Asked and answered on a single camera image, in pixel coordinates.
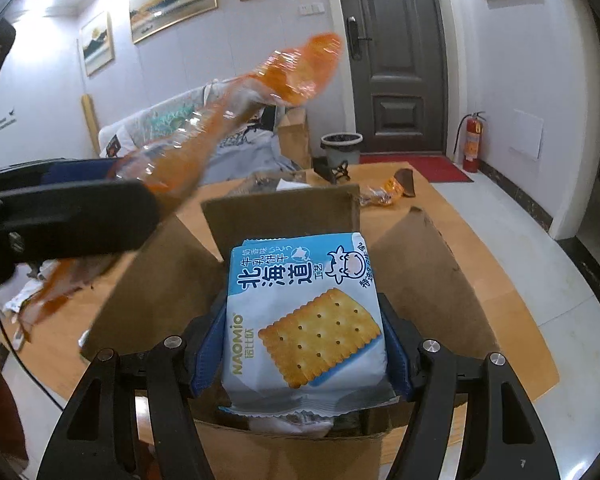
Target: fire extinguisher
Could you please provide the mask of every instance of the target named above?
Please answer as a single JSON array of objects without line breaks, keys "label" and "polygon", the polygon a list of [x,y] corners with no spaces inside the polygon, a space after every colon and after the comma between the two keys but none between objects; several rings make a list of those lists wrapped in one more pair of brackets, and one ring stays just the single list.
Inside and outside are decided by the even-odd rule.
[{"label": "fire extinguisher", "polygon": [[469,173],[478,172],[478,154],[480,153],[480,142],[486,119],[481,116],[486,112],[476,112],[467,114],[462,118],[458,125],[458,134],[456,135],[456,147],[454,155],[458,151],[458,140],[460,139],[460,130],[466,119],[466,138],[464,140],[464,159],[462,160],[462,169]]}]

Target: orange plastic wrapper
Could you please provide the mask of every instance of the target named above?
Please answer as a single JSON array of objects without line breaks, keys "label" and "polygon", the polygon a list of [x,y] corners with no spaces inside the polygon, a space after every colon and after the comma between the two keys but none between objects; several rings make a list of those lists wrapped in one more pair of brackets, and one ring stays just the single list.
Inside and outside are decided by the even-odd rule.
[{"label": "orange plastic wrapper", "polygon": [[360,205],[393,205],[400,200],[403,194],[404,187],[392,176],[382,187],[367,187],[360,190]]},{"label": "orange plastic wrapper", "polygon": [[[299,106],[316,97],[333,77],[341,54],[342,41],[333,33],[314,36],[300,48],[274,52],[172,136],[122,158],[110,177],[141,180],[157,197],[161,218],[167,218],[196,190],[222,139],[238,132],[263,106]],[[62,260],[20,311],[25,336],[29,338],[36,323],[58,310],[62,304],[58,300],[91,283],[114,259],[115,255]]]}]

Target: wooden table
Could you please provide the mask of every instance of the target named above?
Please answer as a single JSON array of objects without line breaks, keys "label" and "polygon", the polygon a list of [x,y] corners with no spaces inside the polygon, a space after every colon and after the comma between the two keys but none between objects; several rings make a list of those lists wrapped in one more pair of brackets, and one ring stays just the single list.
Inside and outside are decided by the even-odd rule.
[{"label": "wooden table", "polygon": [[[395,171],[404,167],[408,167],[408,164],[366,164],[351,166],[349,173],[352,181],[361,186],[379,187]],[[412,206],[424,209],[474,288],[496,339],[526,392],[532,400],[537,399],[557,384],[558,371],[536,323],[510,279],[480,238],[431,184],[417,171],[413,173],[415,198],[403,198],[389,208],[362,210],[361,231],[366,242],[372,245],[398,223]],[[326,185],[313,171],[307,172],[307,182],[313,186]],[[183,224],[218,259],[220,254],[202,214],[200,202],[223,196],[238,184],[237,181],[230,181],[205,186],[178,213]],[[24,345],[20,352],[33,374],[65,399],[71,396],[88,364],[78,354],[78,338],[90,327],[100,306],[132,259],[132,254],[124,256],[93,288],[75,294],[60,312],[34,329],[33,341]],[[461,440],[465,415],[464,406],[456,410],[450,443]],[[139,421],[139,426],[141,437],[150,440],[151,433],[147,425]],[[400,428],[385,437],[382,463],[393,461],[403,435],[404,428]]]}]

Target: door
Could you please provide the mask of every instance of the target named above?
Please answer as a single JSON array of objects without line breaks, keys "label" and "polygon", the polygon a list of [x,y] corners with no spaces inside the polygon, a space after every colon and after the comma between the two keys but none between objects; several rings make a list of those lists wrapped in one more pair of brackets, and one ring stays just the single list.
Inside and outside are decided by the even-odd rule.
[{"label": "door", "polygon": [[438,0],[340,1],[363,151],[442,152],[446,59]]}]

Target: ceiling light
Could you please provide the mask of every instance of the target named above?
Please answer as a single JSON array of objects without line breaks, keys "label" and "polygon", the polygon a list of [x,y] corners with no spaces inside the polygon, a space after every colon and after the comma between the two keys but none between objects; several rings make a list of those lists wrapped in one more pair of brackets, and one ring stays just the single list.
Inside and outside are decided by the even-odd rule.
[{"label": "ceiling light", "polygon": [[43,12],[53,4],[54,0],[24,0],[24,8],[34,12]]}]

